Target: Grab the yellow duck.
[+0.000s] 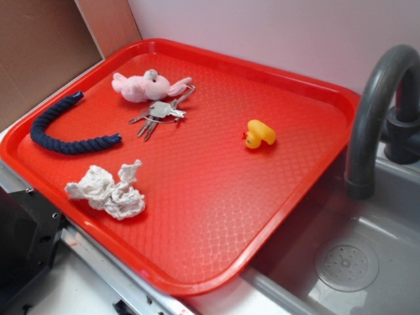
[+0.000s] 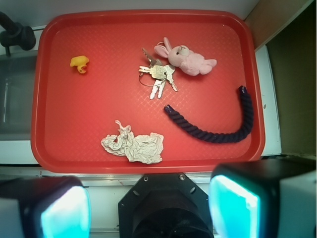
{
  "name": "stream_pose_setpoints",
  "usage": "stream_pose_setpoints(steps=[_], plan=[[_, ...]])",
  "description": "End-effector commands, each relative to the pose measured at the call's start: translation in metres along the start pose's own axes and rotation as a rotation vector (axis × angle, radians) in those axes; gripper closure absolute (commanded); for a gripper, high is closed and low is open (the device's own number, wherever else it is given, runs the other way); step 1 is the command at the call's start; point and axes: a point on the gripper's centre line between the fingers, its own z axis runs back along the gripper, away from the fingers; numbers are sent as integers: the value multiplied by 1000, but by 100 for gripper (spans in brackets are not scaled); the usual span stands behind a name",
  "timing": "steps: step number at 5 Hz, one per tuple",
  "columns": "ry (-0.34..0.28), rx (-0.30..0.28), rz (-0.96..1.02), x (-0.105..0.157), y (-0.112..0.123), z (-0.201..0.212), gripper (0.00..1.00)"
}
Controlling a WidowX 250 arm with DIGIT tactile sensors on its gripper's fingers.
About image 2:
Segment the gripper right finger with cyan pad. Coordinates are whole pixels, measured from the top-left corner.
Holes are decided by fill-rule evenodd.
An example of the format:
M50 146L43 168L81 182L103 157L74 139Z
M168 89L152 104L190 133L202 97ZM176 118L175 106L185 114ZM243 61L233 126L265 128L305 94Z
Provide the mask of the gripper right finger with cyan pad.
M219 164L209 210L222 238L314 238L317 163L286 157Z

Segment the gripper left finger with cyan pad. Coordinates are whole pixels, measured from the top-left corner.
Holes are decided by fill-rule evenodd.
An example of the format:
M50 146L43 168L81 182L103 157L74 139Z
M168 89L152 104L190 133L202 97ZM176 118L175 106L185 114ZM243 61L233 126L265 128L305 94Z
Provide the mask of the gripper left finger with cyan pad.
M2 238L87 238L89 193L76 177L0 181Z

